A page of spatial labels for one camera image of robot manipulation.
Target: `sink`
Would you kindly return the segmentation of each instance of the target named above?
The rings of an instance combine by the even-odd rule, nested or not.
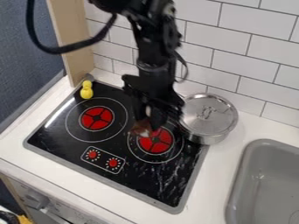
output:
[[[299,224],[299,148],[268,139],[246,147],[226,224]]]

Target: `toy stove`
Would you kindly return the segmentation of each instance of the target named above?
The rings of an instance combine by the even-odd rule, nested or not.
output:
[[[166,212],[181,212],[206,148],[185,141],[173,122],[152,137],[131,136],[130,98],[97,81],[93,89],[90,100],[77,89],[25,147]]]

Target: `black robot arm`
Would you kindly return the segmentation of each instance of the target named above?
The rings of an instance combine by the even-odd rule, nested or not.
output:
[[[88,0],[112,17],[93,38],[71,45],[49,47],[42,45],[35,33],[33,15],[35,0],[28,0],[26,12],[27,29],[33,43],[51,54],[69,53],[100,42],[117,18],[127,17],[132,24],[139,51],[137,67],[139,76],[124,74],[124,91],[130,95],[136,117],[136,134],[143,130],[151,132],[166,123],[168,118],[178,121],[184,101],[173,90],[176,81],[177,60],[185,66],[176,49],[181,34],[175,23],[175,7],[172,0]]]

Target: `red burner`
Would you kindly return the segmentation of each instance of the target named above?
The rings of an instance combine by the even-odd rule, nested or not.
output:
[[[112,121],[112,111],[103,107],[88,109],[81,117],[81,124],[87,130],[104,130]]]
[[[140,147],[152,154],[162,154],[168,151],[173,143],[172,134],[164,128],[155,131],[152,137],[139,137]]]

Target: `red knob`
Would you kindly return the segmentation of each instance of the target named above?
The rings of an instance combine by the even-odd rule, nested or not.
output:
[[[118,165],[118,162],[116,159],[111,159],[109,161],[109,165],[110,165],[110,167],[116,167]]]
[[[97,158],[98,153],[97,153],[96,151],[93,150],[93,151],[90,151],[90,152],[89,152],[88,156],[89,156],[90,158]]]

